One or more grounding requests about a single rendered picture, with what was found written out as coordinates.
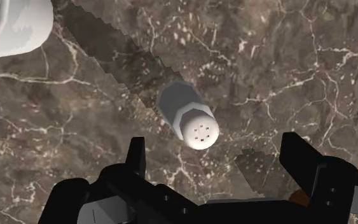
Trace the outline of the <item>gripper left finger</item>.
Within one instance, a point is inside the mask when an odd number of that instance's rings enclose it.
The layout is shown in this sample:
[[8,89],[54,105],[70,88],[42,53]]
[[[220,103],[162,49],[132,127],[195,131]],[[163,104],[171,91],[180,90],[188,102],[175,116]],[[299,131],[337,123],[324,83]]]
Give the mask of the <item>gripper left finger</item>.
[[125,162],[103,168],[94,183],[83,178],[58,182],[38,224],[75,224],[85,203],[113,195],[134,212],[129,224],[196,224],[198,206],[166,185],[146,181],[145,171],[145,139],[133,137]]

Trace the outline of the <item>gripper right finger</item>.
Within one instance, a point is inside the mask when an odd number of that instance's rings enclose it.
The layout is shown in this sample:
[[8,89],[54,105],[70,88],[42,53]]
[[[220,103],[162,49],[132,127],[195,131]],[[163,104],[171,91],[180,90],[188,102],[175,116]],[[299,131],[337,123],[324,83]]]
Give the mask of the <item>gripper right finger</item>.
[[324,224],[348,224],[350,214],[358,214],[356,166],[322,155],[295,132],[283,133],[279,161],[309,196],[313,218]]

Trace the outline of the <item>small brown object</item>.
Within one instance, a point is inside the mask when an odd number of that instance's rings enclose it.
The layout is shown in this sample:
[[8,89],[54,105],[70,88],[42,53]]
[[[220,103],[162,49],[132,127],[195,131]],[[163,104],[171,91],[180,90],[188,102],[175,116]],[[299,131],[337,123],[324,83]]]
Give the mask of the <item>small brown object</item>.
[[310,198],[305,191],[298,189],[290,194],[289,201],[307,207],[309,205]]

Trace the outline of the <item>white salt shaker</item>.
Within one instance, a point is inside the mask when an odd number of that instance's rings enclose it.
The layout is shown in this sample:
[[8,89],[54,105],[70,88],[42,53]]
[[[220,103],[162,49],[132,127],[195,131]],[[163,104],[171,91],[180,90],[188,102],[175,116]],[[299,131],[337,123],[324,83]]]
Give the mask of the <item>white salt shaker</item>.
[[210,148],[219,137],[219,124],[196,88],[173,81],[159,92],[156,107],[174,134],[194,150]]

